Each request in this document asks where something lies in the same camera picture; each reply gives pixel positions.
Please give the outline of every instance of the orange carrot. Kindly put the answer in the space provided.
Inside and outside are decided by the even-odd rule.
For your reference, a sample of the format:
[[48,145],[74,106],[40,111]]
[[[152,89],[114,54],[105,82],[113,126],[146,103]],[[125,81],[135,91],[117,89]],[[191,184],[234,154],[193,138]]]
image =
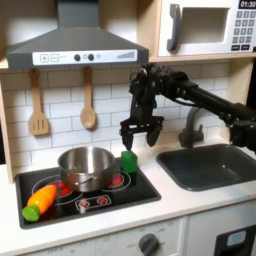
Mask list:
[[48,185],[36,193],[28,200],[27,206],[22,214],[27,221],[38,221],[40,215],[44,214],[53,204],[57,196],[57,186]]

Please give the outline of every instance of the black stovetop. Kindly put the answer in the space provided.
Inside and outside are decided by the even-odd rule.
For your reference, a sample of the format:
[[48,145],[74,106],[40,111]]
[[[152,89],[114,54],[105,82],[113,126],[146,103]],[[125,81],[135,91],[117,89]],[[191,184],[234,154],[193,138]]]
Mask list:
[[[59,168],[17,175],[16,190],[21,228],[45,226],[161,199],[141,170],[128,174],[121,171],[119,166],[120,159],[116,159],[115,173],[109,187],[90,193],[75,192],[65,187],[60,180]],[[38,222],[26,221],[22,216],[22,209],[27,205],[28,199],[37,190],[51,183],[58,186],[55,204],[40,216]]]

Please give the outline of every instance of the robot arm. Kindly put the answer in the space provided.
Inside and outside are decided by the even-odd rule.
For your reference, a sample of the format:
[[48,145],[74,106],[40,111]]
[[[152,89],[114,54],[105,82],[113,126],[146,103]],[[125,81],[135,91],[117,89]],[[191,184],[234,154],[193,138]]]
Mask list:
[[179,102],[189,100],[193,106],[204,108],[223,120],[230,128],[230,142],[238,147],[247,147],[256,153],[256,111],[240,103],[233,104],[207,92],[189,80],[183,72],[163,75],[162,70],[146,66],[131,79],[130,92],[133,95],[131,116],[121,122],[120,134],[128,150],[132,148],[133,135],[146,132],[147,142],[152,147],[163,128],[164,118],[153,116],[156,95]]

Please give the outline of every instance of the white countertop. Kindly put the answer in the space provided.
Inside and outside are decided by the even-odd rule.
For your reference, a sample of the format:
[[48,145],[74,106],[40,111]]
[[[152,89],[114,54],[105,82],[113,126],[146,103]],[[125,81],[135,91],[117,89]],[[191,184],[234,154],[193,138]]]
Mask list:
[[[217,143],[225,141],[215,138],[207,144]],[[8,185],[6,167],[1,166],[0,255],[17,255],[46,249],[256,198],[256,181],[204,192],[181,189],[155,160],[159,153],[176,150],[178,147],[175,144],[136,152],[140,168],[162,196],[160,201],[31,230],[20,228],[16,188],[15,185]]]

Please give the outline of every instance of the microwave keypad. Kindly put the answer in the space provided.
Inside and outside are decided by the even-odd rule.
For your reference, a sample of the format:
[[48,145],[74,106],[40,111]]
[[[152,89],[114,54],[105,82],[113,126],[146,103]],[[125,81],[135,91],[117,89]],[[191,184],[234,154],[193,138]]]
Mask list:
[[248,51],[254,32],[256,11],[241,11],[236,14],[235,29],[231,50]]

